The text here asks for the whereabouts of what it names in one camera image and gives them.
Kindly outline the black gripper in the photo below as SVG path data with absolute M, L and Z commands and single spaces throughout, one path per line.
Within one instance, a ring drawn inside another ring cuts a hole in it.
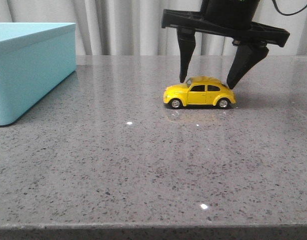
M 269 52 L 267 44 L 284 47 L 290 33 L 253 21 L 258 0 L 203 0 L 200 11 L 165 9 L 161 27 L 176 28 L 180 50 L 179 80 L 187 77 L 196 47 L 195 32 L 233 38 L 238 46 L 226 83 L 232 90 Z

